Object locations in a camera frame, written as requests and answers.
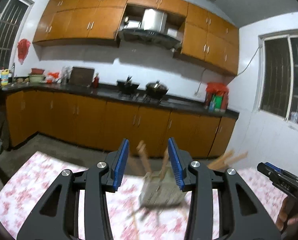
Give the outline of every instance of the pink floral tablecloth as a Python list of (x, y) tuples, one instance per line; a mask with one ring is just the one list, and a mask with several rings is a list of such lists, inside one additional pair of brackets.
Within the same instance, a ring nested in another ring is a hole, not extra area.
[[(16, 238), (32, 208), (64, 169), (73, 172), (86, 168), (36, 152), (8, 181), (0, 192), (0, 221)], [(238, 173), (255, 192), (275, 221), (282, 200), (286, 195), (256, 169), (240, 170)], [(176, 209), (139, 209), (138, 197), (143, 185), (142, 177), (125, 175), (119, 190), (106, 193), (111, 229), (115, 240), (183, 240), (187, 227), (191, 193)], [(213, 239), (219, 237), (219, 206), (217, 191), (213, 191)], [(79, 200), (79, 238), (84, 235), (84, 191)]]

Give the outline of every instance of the floor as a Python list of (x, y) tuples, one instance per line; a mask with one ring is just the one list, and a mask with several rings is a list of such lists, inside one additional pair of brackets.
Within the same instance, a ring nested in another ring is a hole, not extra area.
[[(41, 151), (54, 158), (86, 168), (103, 161), (107, 155), (101, 151), (78, 147), (38, 134), (19, 149), (3, 151), (0, 155), (1, 171), (7, 178), (11, 178), (36, 151)], [(150, 159), (149, 162), (153, 171), (159, 171), (161, 169), (162, 159)], [(128, 158), (125, 174), (145, 175), (139, 158)]]

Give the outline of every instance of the silver screw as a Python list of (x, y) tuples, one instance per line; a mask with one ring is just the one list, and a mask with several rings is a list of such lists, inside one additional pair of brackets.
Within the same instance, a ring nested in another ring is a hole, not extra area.
[(61, 175), (62, 175), (62, 176), (69, 176), (69, 175), (70, 175), (70, 170), (63, 170), (63, 171), (61, 172)]
[(236, 174), (236, 170), (235, 169), (232, 169), (232, 168), (229, 168), (229, 169), (227, 169), (227, 173), (229, 175), (235, 175)]
[(105, 163), (105, 162), (99, 162), (98, 164), (97, 164), (97, 167), (98, 168), (104, 168), (105, 166), (107, 166), (107, 163)]
[(193, 161), (193, 162), (191, 162), (191, 166), (192, 167), (199, 167), (200, 166), (200, 162), (198, 162), (198, 161)]

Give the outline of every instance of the hanging red bag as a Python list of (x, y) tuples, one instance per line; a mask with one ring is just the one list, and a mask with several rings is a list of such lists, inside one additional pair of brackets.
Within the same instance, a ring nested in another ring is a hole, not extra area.
[(28, 55), (30, 44), (30, 41), (28, 41), (27, 39), (22, 39), (18, 42), (18, 60), (21, 65), (24, 63), (24, 60)]

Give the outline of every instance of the window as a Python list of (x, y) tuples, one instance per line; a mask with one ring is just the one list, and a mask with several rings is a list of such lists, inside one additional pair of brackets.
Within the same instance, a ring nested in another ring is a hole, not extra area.
[(264, 54), (260, 109), (289, 120), (298, 115), (298, 36), (265, 40)]
[(0, 69), (9, 67), (11, 50), (27, 8), (20, 0), (0, 2)]

